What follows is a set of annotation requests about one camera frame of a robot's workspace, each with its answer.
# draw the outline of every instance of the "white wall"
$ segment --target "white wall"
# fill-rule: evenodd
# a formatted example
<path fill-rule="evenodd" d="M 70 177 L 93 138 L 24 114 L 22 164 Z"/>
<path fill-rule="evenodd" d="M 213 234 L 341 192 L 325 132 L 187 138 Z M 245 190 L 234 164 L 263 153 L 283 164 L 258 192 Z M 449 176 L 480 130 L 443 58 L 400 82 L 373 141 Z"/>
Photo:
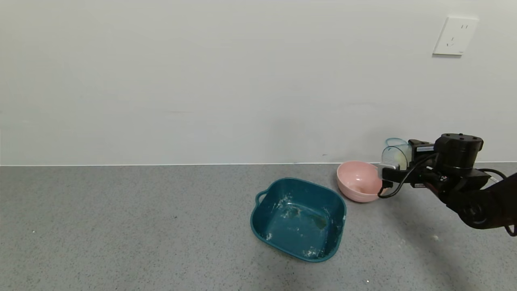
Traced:
<path fill-rule="evenodd" d="M 448 15 L 477 16 L 460 59 Z M 0 1 L 3 165 L 517 161 L 517 1 Z"/>

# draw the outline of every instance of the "white residue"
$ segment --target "white residue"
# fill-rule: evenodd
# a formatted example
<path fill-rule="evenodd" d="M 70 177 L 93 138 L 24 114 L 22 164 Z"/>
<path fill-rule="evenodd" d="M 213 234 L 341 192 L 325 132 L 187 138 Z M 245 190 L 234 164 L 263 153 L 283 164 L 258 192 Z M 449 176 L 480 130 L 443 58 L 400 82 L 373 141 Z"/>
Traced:
<path fill-rule="evenodd" d="M 286 204 L 291 203 L 292 198 L 291 193 L 287 193 L 287 195 L 278 201 L 278 208 L 283 208 Z"/>
<path fill-rule="evenodd" d="M 307 251 L 302 251 L 305 257 L 312 257 L 320 253 L 320 251 L 316 250 L 313 246 L 311 246 Z"/>

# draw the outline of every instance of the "teal plastic basin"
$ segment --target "teal plastic basin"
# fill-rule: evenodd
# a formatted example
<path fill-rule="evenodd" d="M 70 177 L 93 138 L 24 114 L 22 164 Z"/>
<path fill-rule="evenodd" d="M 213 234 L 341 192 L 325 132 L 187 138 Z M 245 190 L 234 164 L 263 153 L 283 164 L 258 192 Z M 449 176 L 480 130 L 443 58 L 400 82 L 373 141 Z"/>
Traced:
<path fill-rule="evenodd" d="M 338 250 L 346 205 L 335 191 L 284 178 L 257 194 L 255 202 L 251 229 L 263 242 L 310 262 L 328 260 Z"/>

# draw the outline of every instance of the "plastic container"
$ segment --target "plastic container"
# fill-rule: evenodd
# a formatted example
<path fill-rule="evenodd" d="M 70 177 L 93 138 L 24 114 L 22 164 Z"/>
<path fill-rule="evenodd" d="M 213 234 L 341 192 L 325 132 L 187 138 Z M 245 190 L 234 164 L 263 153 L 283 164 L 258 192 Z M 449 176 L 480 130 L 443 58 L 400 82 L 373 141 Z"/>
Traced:
<path fill-rule="evenodd" d="M 371 202 L 379 197 L 383 185 L 377 167 L 360 161 L 341 164 L 337 171 L 338 187 L 346 198 L 355 202 Z"/>
<path fill-rule="evenodd" d="M 310 262 L 328 260 L 338 250 L 346 205 L 335 191 L 284 178 L 260 192 L 255 202 L 251 229 L 263 242 Z"/>
<path fill-rule="evenodd" d="M 400 166 L 401 170 L 408 167 L 408 161 L 411 158 L 411 146 L 401 138 L 388 138 L 385 141 L 386 147 L 382 153 L 382 163 L 394 166 Z"/>

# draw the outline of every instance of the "black cable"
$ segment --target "black cable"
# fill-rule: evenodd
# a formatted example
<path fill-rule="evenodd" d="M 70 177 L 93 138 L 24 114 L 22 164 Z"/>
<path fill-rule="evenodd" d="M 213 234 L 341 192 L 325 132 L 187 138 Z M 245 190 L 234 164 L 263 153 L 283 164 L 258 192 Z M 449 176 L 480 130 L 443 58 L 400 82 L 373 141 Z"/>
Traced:
<path fill-rule="evenodd" d="M 400 181 L 399 185 L 397 186 L 397 188 L 395 189 L 395 191 L 391 192 L 390 194 L 387 194 L 387 195 L 381 195 L 383 189 L 381 188 L 381 190 L 379 191 L 379 193 L 377 194 L 377 196 L 379 196 L 379 198 L 390 198 L 390 197 L 393 197 L 395 196 L 399 191 L 400 189 L 402 188 L 402 185 L 404 184 L 404 182 L 406 181 L 407 177 L 409 177 L 409 175 L 418 167 L 420 167 L 423 163 L 425 163 L 426 161 L 434 158 L 437 154 L 432 154 L 432 155 L 429 155 L 427 157 L 425 157 L 424 159 L 420 160 L 419 162 L 417 162 L 413 168 L 411 168 L 411 170 L 409 170 L 407 172 L 407 174 L 404 176 L 404 178 L 402 178 L 402 181 Z"/>
<path fill-rule="evenodd" d="M 499 175 L 503 180 L 506 179 L 506 175 L 501 173 L 498 170 L 494 170 L 494 169 L 478 169 L 478 171 L 487 172 L 487 173 L 495 173 L 495 174 Z M 511 230 L 510 226 L 508 226 L 508 225 L 505 225 L 505 229 L 506 229 L 506 232 L 511 237 L 517 237 L 517 229 L 515 227 L 515 224 L 513 225 L 513 231 Z"/>
<path fill-rule="evenodd" d="M 495 173 L 495 174 L 498 174 L 499 176 L 501 176 L 501 178 L 503 179 L 506 179 L 506 175 L 499 172 L 498 170 L 493 170 L 493 169 L 478 169 L 478 171 L 482 171 L 482 172 L 487 172 L 487 173 Z"/>
<path fill-rule="evenodd" d="M 510 229 L 508 225 L 505 225 L 505 229 L 511 237 L 517 237 L 517 231 L 515 231 L 515 224 L 513 225 L 513 231 Z"/>

